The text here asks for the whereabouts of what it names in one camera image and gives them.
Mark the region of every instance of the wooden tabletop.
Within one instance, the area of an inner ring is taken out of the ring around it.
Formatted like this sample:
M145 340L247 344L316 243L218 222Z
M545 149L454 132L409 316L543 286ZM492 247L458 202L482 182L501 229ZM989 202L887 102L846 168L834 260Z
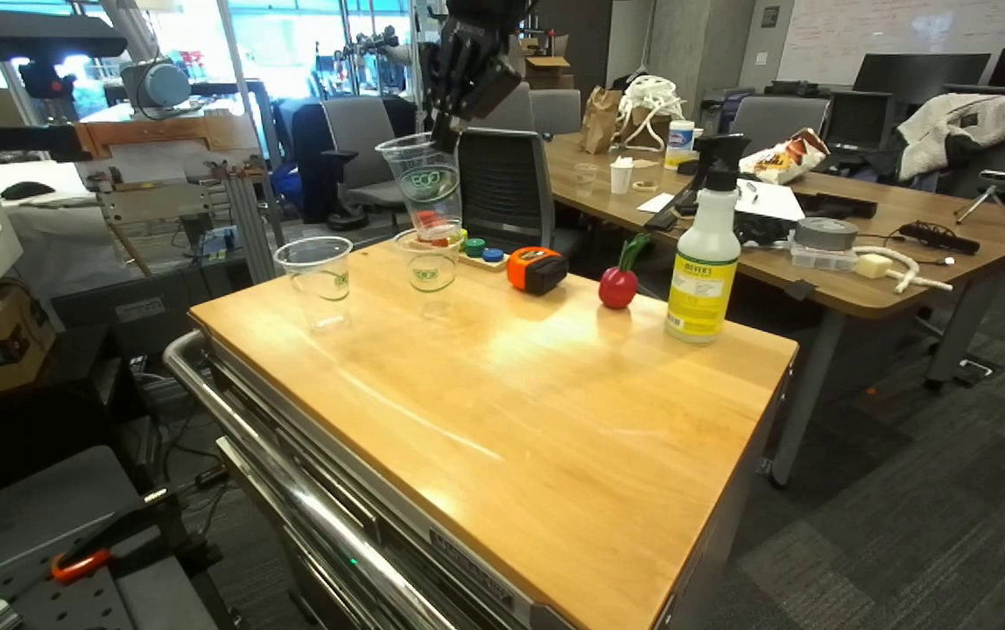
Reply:
M288 279L192 309L430 519L577 627L651 627L762 421L793 344L663 334L594 284L513 293L463 267L424 317L387 244L351 260L351 323L308 334Z
M583 153L577 146L577 138L554 138L545 142L545 168L557 202L567 202L582 212L592 212L615 229L639 229L651 212L638 209L653 191L679 191L687 186L684 176L666 170L658 156L651 168L632 170L632 191L611 197L609 191L609 153ZM857 224L861 244L882 244L888 235L895 235L898 224L909 222L930 222L957 229L953 212L964 209L970 200L960 197L936 197L922 189L903 186L877 186L877 182L857 182L857 177L834 177L808 170L793 182L798 191L828 191L828 197L852 197L852 200L873 200L877 202L877 212L873 222ZM957 256L957 267L925 267L925 277L964 284L985 268L994 268L1005 264L1005 212L1001 208L980 208L970 222L957 229L964 239L980 243L977 256ZM913 256L918 264L936 264L940 252L905 244L905 243L887 243L895 252ZM882 317L905 305L913 305L925 286L909 286L903 293L894 289L894 279L861 279L854 272L828 272L828 268L808 268L793 267L786 252L744 252L740 264L740 272L757 277L770 286L806 286L812 289L812 300L828 305L842 316L857 317Z

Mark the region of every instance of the desk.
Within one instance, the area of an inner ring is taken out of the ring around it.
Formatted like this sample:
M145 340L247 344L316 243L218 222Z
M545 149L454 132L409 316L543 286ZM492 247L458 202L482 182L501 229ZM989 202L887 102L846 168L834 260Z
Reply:
M557 202L567 202L582 212L592 212L615 229L639 229L651 212L639 212L638 208L653 191L679 191L687 186L684 176L666 168L639 168L632 182L639 182L628 197L609 191L609 153L583 153L577 146L577 138L557 138L545 142L545 168ZM936 222L953 229L953 212L966 208L966 200L957 197L936 197L918 189L895 189L877 182L854 182L854 177L834 177L808 170L793 182L798 191L828 191L828 197L852 197L852 200L873 200L877 202L877 212L873 222L857 222L861 235L895 235L905 222ZM957 267L930 267L925 268L936 279L948 279L960 289L957 317L946 328L946 340L930 359L926 379L948 382L970 334L977 328L977 317L987 309L987 296L998 284L998 268L1005 268L1005 212L998 208L977 209L960 235L980 243L977 256L957 256ZM895 244L898 252L913 260L936 260L936 252L918 244ZM852 272L828 272L828 268L808 268L793 267L786 252L744 252L740 264L740 272L808 293L808 300L824 305L824 323L808 344L808 359L800 376L793 379L792 406L783 408L783 434L780 449L773 454L773 480L786 484L792 463L798 454L800 434L808 427L808 417L818 401L824 379L828 370L828 359L835 352L840 334L846 317L888 317L918 305L926 289L909 286L903 293L894 289L888 279L861 279Z
M663 300L619 316L583 277L528 296L478 267L463 267L451 313L424 323L387 244L351 267L354 317L332 334L304 334L288 279L192 309L213 366L260 400L242 408L270 408L270 446L201 392L183 344L166 363L252 459L304 463L296 497L323 492L304 491L319 470L345 487L326 491L337 505L366 497L354 519L366 525L345 536L379 555L409 540L507 624L619 630L663 624L674 595L679 610L687 564L731 536L793 344L729 327L691 345L663 334Z

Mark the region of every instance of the floor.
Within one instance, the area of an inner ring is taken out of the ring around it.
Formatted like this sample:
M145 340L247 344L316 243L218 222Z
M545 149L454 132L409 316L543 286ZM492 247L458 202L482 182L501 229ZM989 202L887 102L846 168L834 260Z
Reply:
M371 224L357 243L379 235L392 229ZM840 385L812 421L786 491L754 487L715 610L694 627L1005 627L1005 286L973 344L998 376L973 390L925 390L926 340L894 337L909 340L888 345L894 370ZM213 487L218 427L163 401L158 434L155 470L194 487L184 525L220 552L207 575L231 618L308 627L266 523L233 487Z

